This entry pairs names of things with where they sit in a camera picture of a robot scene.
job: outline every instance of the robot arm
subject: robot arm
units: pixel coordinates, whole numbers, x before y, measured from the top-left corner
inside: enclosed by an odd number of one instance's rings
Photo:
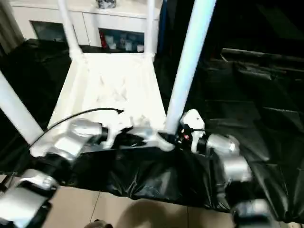
[[[252,180],[250,167],[239,154],[238,142],[234,138],[218,134],[208,135],[203,129],[194,131],[194,128],[204,128],[204,122],[197,112],[191,111],[182,117],[177,135],[137,128],[126,134],[135,135],[144,142],[144,146],[137,147],[158,147],[163,151],[171,151],[175,146],[179,146],[187,147],[193,153],[216,155],[219,161],[217,167],[224,177],[222,190],[226,195],[234,191],[231,188],[232,183],[242,185]],[[116,137],[119,145],[124,141],[123,138],[119,139],[120,136]],[[85,119],[74,120],[47,154],[39,157],[32,169],[25,171],[19,182],[0,197],[0,228],[42,227],[51,210],[49,200],[58,187],[68,180],[68,174],[84,146],[87,143],[100,144],[107,138],[108,129],[100,123]],[[228,203],[234,212],[233,218],[237,227],[254,227],[257,221],[259,226],[262,224],[263,227],[271,227],[271,213],[264,199],[240,198],[237,202]]]
[[[41,227],[51,210],[49,200],[67,181],[71,167],[89,141],[107,140],[108,129],[100,123],[73,121],[45,157],[38,158],[18,183],[0,198],[0,227]]]

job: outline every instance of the white cabinet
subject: white cabinet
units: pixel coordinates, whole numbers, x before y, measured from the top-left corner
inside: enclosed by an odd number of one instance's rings
[[[13,13],[15,19],[19,25],[19,28],[25,39],[38,39],[39,28],[35,28],[35,22],[47,22],[47,23],[61,23],[61,16],[58,10],[56,9],[41,9],[41,8],[30,8],[30,7],[17,7],[13,6]],[[86,26],[82,17],[81,12],[70,12],[71,19],[73,22],[74,30],[76,32],[76,37],[80,45],[88,45],[88,37],[86,33]]]
[[[130,17],[92,14],[92,13],[84,13],[83,15],[85,20],[87,36],[89,39],[89,44],[91,46],[101,47],[99,29],[131,31],[131,32],[142,33],[143,36],[146,30],[145,18],[130,18]],[[153,33],[154,35],[153,45],[154,45],[155,53],[157,50],[158,26],[159,26],[159,21],[154,20],[153,30],[155,32]]]
[[[144,37],[146,1],[117,0],[116,8],[97,9],[94,0],[67,0],[78,43],[101,47],[100,29],[136,32]],[[56,0],[10,0],[10,3],[25,39],[60,41],[65,37]],[[155,53],[161,5],[162,0],[156,0],[152,38]]]

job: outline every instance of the red object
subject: red object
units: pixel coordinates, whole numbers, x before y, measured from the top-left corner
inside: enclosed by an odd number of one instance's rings
[[[101,47],[106,48],[108,47],[106,40],[105,40],[105,35],[103,32],[99,31],[99,36],[100,36],[100,41],[101,41]]]

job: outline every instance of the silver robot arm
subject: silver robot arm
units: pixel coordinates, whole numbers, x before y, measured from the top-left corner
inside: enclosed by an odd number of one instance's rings
[[[108,129],[85,119],[71,122],[67,132],[38,158],[33,169],[0,197],[0,227],[41,227],[51,209],[49,200],[67,179],[75,160],[89,141],[107,140]]]

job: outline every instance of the white platform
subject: white platform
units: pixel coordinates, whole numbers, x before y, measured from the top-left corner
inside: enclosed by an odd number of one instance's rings
[[[166,115],[151,59],[144,54],[84,57],[84,63],[72,62],[50,124],[84,110],[111,107],[125,110],[132,125],[163,129]],[[109,114],[87,116],[105,123]]]

